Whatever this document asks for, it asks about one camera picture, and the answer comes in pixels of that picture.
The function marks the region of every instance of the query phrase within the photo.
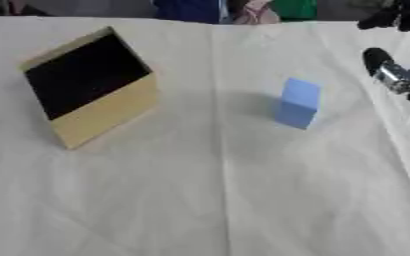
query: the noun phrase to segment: box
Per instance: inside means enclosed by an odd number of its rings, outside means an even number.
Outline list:
[[[289,79],[275,110],[275,119],[299,129],[307,129],[318,110],[320,87],[305,81]]]
[[[69,149],[157,101],[155,74],[111,27],[33,58],[22,70]]]

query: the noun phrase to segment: table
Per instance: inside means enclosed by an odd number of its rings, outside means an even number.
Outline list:
[[[161,102],[67,151],[17,65],[107,25]],[[0,18],[0,256],[410,256],[410,103],[371,46],[410,67],[410,34],[354,23]],[[322,86],[308,131],[272,121],[289,77]]]

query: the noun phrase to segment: blue cube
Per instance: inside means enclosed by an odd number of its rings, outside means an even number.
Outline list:
[[[308,128],[320,103],[320,87],[290,78],[275,109],[275,120],[299,129]]]

